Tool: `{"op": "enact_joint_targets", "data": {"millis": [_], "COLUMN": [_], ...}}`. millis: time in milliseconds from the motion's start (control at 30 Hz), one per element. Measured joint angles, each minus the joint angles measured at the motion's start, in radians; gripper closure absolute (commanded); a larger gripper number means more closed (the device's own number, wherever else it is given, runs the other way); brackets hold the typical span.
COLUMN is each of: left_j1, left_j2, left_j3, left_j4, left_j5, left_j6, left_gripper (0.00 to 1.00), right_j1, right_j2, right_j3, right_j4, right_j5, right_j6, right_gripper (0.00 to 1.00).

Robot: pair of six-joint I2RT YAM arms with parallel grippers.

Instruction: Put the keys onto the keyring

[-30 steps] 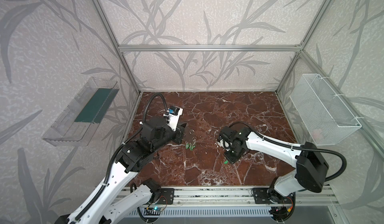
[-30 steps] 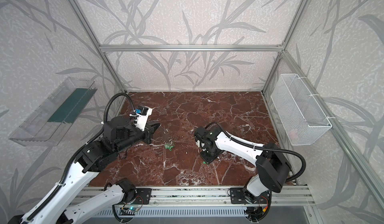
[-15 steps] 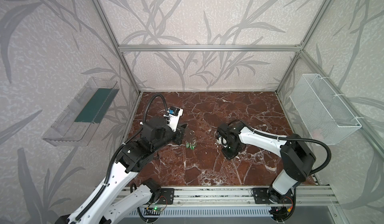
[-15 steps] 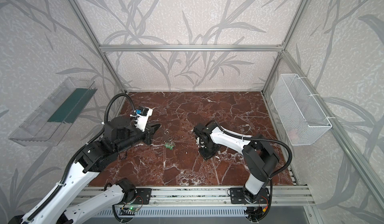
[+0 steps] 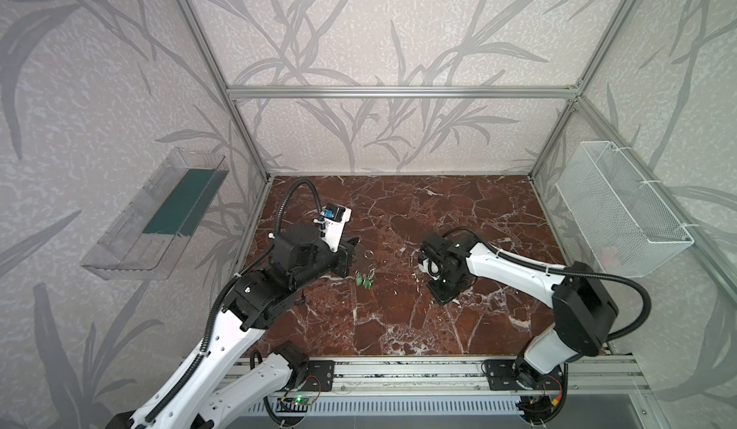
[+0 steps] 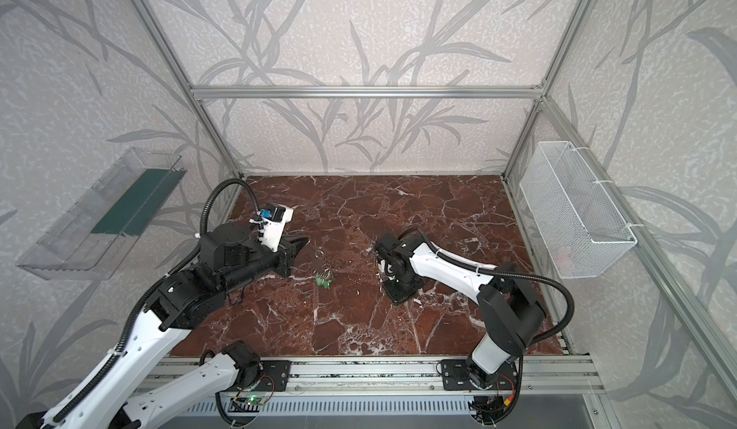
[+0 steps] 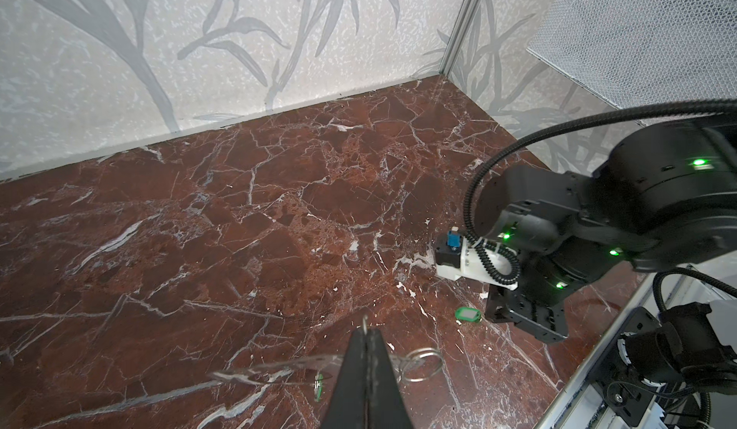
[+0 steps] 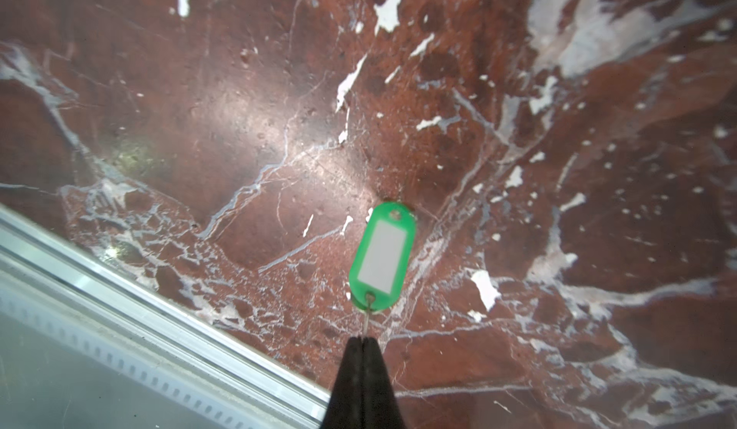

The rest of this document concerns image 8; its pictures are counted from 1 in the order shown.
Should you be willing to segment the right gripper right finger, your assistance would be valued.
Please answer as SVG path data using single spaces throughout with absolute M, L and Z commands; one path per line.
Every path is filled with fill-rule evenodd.
M 365 337 L 362 348 L 362 427 L 404 429 L 406 424 L 377 340 Z

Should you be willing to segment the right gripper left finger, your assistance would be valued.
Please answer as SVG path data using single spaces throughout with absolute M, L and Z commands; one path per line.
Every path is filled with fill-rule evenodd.
M 363 427 L 363 340 L 351 337 L 336 375 L 322 429 Z

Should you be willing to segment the green key tag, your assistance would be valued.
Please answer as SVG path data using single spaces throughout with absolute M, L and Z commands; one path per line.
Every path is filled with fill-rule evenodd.
M 416 237 L 416 219 L 401 203 L 377 206 L 349 270 L 354 305 L 363 311 L 391 308 L 400 298 Z

